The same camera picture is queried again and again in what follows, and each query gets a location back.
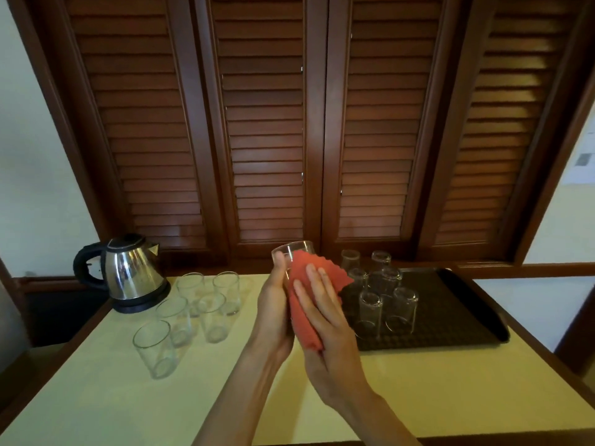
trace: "forearm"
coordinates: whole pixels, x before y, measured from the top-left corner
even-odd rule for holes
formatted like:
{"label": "forearm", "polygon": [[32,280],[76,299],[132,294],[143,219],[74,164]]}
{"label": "forearm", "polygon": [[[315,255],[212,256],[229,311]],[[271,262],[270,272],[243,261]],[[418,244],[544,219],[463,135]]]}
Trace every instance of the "forearm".
{"label": "forearm", "polygon": [[419,446],[417,439],[397,418],[387,402],[371,392],[357,406],[340,414],[367,446]]}
{"label": "forearm", "polygon": [[193,446],[250,445],[278,370],[267,350],[249,341]]}

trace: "kettle lid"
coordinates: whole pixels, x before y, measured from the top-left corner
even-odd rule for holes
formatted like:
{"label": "kettle lid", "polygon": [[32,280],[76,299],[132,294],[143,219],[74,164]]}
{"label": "kettle lid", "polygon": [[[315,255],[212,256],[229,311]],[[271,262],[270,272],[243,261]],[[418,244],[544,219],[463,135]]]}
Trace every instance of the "kettle lid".
{"label": "kettle lid", "polygon": [[124,236],[110,239],[106,249],[108,252],[121,253],[138,248],[145,244],[146,238],[138,233],[126,233]]}

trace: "drying mat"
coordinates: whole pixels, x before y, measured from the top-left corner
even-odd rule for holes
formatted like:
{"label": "drying mat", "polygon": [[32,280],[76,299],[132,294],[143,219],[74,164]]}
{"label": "drying mat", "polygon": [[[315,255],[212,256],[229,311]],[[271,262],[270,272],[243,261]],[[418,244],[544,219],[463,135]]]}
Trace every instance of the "drying mat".
{"label": "drying mat", "polygon": [[[497,345],[510,335],[502,318],[456,274],[448,269],[402,269],[402,286],[418,292],[412,334],[395,334],[384,324],[380,335],[358,337],[361,351],[464,345]],[[359,319],[358,291],[342,292],[343,311],[350,326]]]}

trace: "table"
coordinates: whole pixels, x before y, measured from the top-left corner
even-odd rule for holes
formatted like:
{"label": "table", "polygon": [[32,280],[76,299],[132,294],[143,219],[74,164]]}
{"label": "table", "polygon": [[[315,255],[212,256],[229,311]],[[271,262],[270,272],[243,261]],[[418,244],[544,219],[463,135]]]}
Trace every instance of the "table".
{"label": "table", "polygon": [[[265,279],[243,275],[244,306],[229,337],[206,344],[199,332],[162,381],[149,377],[131,342],[154,308],[110,311],[0,436],[0,446],[190,445],[248,339]],[[362,363],[372,387],[419,437],[595,428],[595,409],[513,330],[510,343],[495,348],[366,352]],[[296,342],[254,444],[356,439],[311,387]]]}

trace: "kettle base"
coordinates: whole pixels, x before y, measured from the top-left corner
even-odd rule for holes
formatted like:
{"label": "kettle base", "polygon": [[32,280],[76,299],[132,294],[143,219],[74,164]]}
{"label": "kettle base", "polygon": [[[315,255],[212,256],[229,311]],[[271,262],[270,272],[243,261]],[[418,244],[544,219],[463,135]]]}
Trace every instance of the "kettle base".
{"label": "kettle base", "polygon": [[123,305],[120,301],[114,300],[112,305],[113,309],[116,310],[118,313],[140,313],[148,310],[149,308],[154,307],[163,299],[165,299],[171,291],[170,283],[165,280],[166,284],[161,286],[157,291],[153,291],[150,294],[147,294],[143,297],[139,297],[139,304],[137,305],[130,305],[130,300],[127,301],[127,305]]}

